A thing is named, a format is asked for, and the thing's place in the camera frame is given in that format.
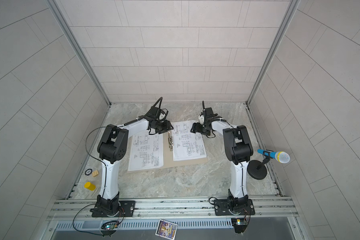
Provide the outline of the metal folder clip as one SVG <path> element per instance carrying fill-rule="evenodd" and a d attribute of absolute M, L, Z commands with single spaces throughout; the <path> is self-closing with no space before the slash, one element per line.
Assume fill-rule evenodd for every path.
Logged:
<path fill-rule="evenodd" d="M 171 131 L 168 131 L 168 142 L 169 142 L 170 151 L 173 151 L 174 142 L 173 142 L 173 137 L 172 137 L 172 132 Z"/>

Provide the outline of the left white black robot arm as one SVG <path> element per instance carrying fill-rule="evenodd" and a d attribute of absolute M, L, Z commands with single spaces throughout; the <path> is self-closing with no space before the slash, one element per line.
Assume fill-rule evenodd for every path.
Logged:
<path fill-rule="evenodd" d="M 94 208 L 90 209 L 92 217 L 114 217 L 123 213 L 119 203 L 119 167 L 121 160 L 127 153 L 128 139 L 143 131 L 154 131 L 152 135 L 164 134 L 173 130 L 167 115 L 169 111 L 162 109 L 163 98 L 160 97 L 147 113 L 123 125 L 107 125 L 97 147 L 99 157 L 96 158 L 87 151 L 87 154 L 101 162 L 102 185 Z"/>

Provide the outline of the small wooden block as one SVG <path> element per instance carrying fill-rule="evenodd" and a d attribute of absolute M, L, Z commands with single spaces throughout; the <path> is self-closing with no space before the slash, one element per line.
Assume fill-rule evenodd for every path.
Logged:
<path fill-rule="evenodd" d="M 95 170 L 92 172 L 92 176 L 95 178 L 99 175 L 99 171 L 98 170 Z"/>

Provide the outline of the yellow cylinder block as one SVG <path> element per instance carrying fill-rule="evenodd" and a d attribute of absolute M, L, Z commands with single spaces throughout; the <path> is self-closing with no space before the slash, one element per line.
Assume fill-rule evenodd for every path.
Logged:
<path fill-rule="evenodd" d="M 90 191 L 94 191 L 96 189 L 96 185 L 91 182 L 86 182 L 84 187 Z"/>

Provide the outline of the aluminium mounting rail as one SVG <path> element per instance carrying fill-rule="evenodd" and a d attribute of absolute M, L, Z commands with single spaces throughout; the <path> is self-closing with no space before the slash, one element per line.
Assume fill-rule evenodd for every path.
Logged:
<path fill-rule="evenodd" d="M 93 220 L 90 211 L 95 200 L 55 201 L 47 220 Z M 222 197 L 121 199 L 120 206 L 127 220 L 140 219 L 196 219 L 235 217 L 296 217 L 298 211 L 290 197 L 252 196 L 244 211 L 229 210 Z"/>

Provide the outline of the colourful picture card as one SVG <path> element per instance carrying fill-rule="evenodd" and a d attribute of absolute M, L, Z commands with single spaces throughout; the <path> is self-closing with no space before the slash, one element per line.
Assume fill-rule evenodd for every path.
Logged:
<path fill-rule="evenodd" d="M 159 220 L 155 235 L 167 240 L 174 240 L 178 224 L 166 220 Z"/>

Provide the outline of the printed drawing sheet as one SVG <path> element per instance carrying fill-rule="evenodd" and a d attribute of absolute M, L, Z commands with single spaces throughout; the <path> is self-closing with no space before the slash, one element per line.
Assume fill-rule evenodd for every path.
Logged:
<path fill-rule="evenodd" d="M 173 123 L 174 161 L 203 159 L 207 157 L 202 135 L 200 133 L 191 133 L 193 123 L 196 123 L 196 121 Z"/>
<path fill-rule="evenodd" d="M 163 137 L 149 135 L 147 131 L 134 135 L 128 171 L 146 171 L 164 166 Z"/>

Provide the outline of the left green circuit board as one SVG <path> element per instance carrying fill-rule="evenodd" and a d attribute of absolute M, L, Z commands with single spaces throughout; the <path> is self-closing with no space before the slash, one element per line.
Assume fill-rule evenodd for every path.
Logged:
<path fill-rule="evenodd" d="M 119 221 L 105 222 L 101 226 L 102 232 L 116 231 L 119 225 Z"/>

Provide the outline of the beige cardboard folder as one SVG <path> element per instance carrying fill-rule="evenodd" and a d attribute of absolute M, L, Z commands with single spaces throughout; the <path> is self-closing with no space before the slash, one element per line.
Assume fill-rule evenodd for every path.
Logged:
<path fill-rule="evenodd" d="M 168 132 L 166 132 L 164 134 L 160 134 L 160 135 L 163 137 L 164 166 L 159 168 L 159 169 L 180 167 L 180 166 L 187 166 L 187 165 L 197 165 L 197 164 L 204 164 L 204 163 L 208 162 L 207 157 L 203 158 L 203 159 L 194 159 L 194 160 L 186 160 L 186 161 L 174 161 L 173 151 L 170 151 L 170 149 L 169 149 Z"/>

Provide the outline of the blue yellow toy microphone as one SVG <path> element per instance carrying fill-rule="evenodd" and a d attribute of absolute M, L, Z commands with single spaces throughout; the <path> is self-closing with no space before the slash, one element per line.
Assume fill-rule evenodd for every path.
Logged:
<path fill-rule="evenodd" d="M 268 150 L 258 149 L 257 152 L 259 154 L 262 154 L 266 158 L 275 159 L 279 163 L 282 163 L 282 164 L 288 163 L 290 161 L 290 159 L 291 159 L 290 155 L 288 153 L 286 153 L 286 152 L 283 152 L 283 151 L 272 152 L 272 151 L 268 151 Z"/>

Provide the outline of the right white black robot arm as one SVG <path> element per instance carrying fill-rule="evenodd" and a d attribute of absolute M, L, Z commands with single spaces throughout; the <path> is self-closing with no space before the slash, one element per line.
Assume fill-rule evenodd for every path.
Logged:
<path fill-rule="evenodd" d="M 215 135 L 216 132 L 223 136 L 225 154 L 231 163 L 228 209 L 233 215 L 254 215 L 255 211 L 246 184 L 247 168 L 254 153 L 248 130 L 244 125 L 231 125 L 215 114 L 212 108 L 206 108 L 204 102 L 202 106 L 199 121 L 192 125 L 191 133 L 200 133 L 207 138 Z"/>

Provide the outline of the printed drawing sheet top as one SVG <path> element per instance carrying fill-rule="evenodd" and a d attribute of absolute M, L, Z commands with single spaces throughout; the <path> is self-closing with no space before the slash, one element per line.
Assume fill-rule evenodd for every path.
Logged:
<path fill-rule="evenodd" d="M 147 131 L 134 135 L 128 171 L 146 171 L 164 166 L 163 137 L 149 135 Z"/>

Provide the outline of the right circuit board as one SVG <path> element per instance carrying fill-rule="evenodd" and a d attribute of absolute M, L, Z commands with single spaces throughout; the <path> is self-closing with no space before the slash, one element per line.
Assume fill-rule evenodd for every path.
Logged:
<path fill-rule="evenodd" d="M 245 218 L 231 219 L 231 222 L 236 234 L 244 233 L 248 227 L 248 221 Z"/>

